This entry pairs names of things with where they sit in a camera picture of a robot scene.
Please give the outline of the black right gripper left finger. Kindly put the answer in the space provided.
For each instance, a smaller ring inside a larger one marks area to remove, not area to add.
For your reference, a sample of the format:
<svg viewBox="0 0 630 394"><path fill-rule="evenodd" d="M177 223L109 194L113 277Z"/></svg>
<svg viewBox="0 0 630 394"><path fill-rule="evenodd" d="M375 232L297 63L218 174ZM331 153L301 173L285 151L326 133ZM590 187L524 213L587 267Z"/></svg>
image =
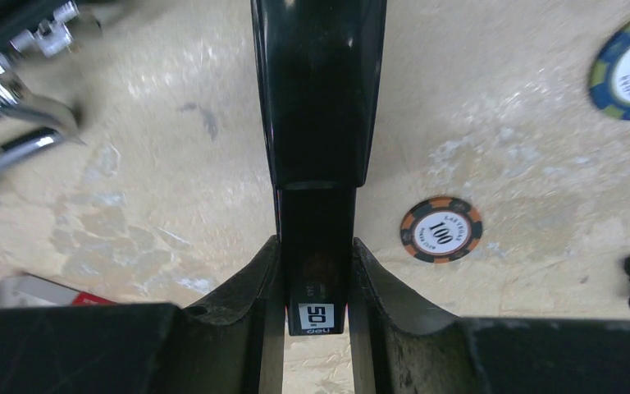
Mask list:
<svg viewBox="0 0 630 394"><path fill-rule="evenodd" d="M280 245L192 305L0 309L0 393L278 393Z"/></svg>

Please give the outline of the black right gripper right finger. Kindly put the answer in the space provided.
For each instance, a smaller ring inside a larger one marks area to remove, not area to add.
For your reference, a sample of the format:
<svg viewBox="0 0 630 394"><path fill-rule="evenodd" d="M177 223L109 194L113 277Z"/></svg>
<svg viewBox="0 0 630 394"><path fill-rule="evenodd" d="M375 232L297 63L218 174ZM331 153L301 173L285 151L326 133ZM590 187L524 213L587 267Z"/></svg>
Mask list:
<svg viewBox="0 0 630 394"><path fill-rule="evenodd" d="M353 245L357 393L630 393L630 320L459 317Z"/></svg>

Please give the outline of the black stapler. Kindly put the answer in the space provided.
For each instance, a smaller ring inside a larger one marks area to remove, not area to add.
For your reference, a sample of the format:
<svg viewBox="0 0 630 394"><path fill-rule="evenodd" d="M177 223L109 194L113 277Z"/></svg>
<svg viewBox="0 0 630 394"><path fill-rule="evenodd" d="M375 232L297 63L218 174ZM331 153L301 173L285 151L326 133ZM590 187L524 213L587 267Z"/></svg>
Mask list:
<svg viewBox="0 0 630 394"><path fill-rule="evenodd" d="M253 42L293 336L344 330L375 127L383 1L254 1Z"/></svg>

